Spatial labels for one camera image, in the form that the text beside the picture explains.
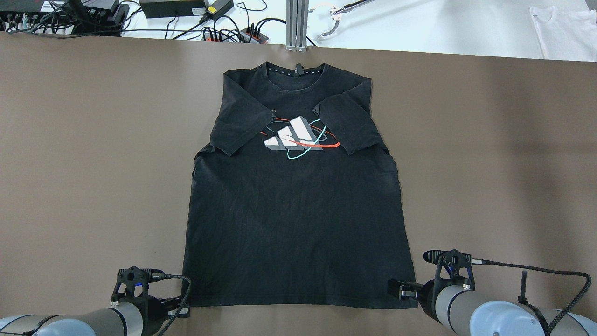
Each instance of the black t-shirt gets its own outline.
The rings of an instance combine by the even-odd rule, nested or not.
[[[398,172],[370,115],[371,80],[323,64],[224,74],[195,157],[184,274],[192,306],[413,308]]]

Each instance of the black bracket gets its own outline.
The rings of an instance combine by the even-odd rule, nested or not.
[[[462,286],[463,289],[471,291],[475,290],[471,257],[470,254],[460,253],[458,250],[430,250],[423,254],[423,259],[437,265],[434,279],[425,285],[390,279],[387,283],[387,292],[401,300],[418,301],[427,315],[439,321],[435,311],[435,302],[442,290],[452,285]],[[462,268],[466,269],[468,277],[460,275]],[[441,276],[442,270],[448,273],[449,278]]]
[[[143,317],[143,332],[141,336],[153,335],[159,331],[163,322],[168,319],[168,310],[162,302],[149,295],[149,283],[159,281],[153,279],[152,274],[163,273],[161,270],[152,268],[139,269],[137,267],[125,268],[118,271],[116,285],[112,292],[113,303],[131,303],[134,304]],[[135,296],[135,288],[141,286],[142,290],[138,296]]]

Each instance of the graphic print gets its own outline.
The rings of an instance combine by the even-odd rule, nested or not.
[[[289,123],[290,125],[285,126],[277,132],[268,127],[267,129],[271,132],[275,132],[277,136],[272,136],[266,139],[263,141],[263,144],[265,147],[274,151],[286,151],[287,157],[290,160],[302,157],[309,151],[321,151],[324,148],[335,148],[340,146],[340,143],[337,141],[331,145],[321,144],[328,139],[328,135],[334,139],[336,137],[331,132],[326,130],[327,126],[324,125],[324,128],[320,129],[319,127],[313,125],[318,121],[321,122],[321,120],[317,119],[309,123],[307,119],[303,117],[296,117],[292,120],[275,118],[273,123]],[[291,157],[290,151],[303,151],[303,153],[298,156]]]

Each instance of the white t-shirt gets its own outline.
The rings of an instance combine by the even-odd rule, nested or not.
[[[546,59],[597,62],[597,16],[592,11],[530,8]]]

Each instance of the folded sleeve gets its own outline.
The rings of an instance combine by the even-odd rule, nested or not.
[[[386,149],[371,119],[370,106],[371,80],[366,78],[356,87],[322,100],[313,111],[351,155],[376,144]]]
[[[274,117],[273,110],[253,98],[226,73],[220,113],[210,134],[210,144],[232,156]]]

